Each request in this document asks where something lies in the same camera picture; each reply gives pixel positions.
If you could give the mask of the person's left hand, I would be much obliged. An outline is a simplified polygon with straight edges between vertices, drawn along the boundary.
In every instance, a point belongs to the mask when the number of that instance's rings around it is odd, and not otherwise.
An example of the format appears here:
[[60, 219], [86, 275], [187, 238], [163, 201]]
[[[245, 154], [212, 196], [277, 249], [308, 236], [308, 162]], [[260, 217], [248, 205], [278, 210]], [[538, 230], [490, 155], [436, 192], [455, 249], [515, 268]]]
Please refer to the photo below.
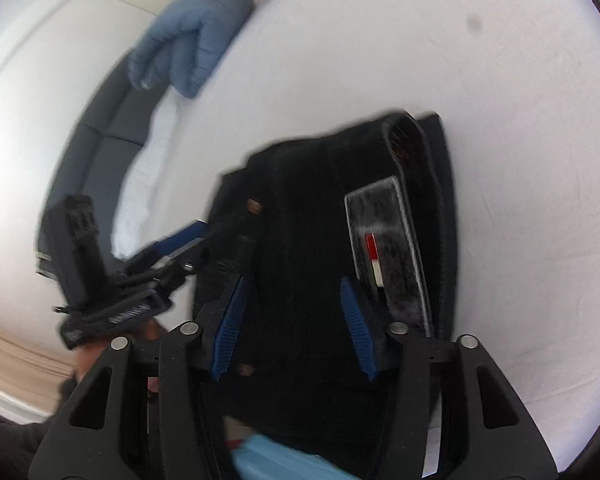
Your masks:
[[74, 371], [72, 378], [66, 383], [64, 396], [68, 398], [76, 385], [86, 376], [92, 366], [97, 362], [102, 352], [111, 346], [111, 341], [118, 337], [129, 340], [156, 340], [166, 334], [166, 329], [154, 318], [136, 330], [126, 333], [118, 333], [105, 338], [97, 338], [87, 341], [74, 348]]

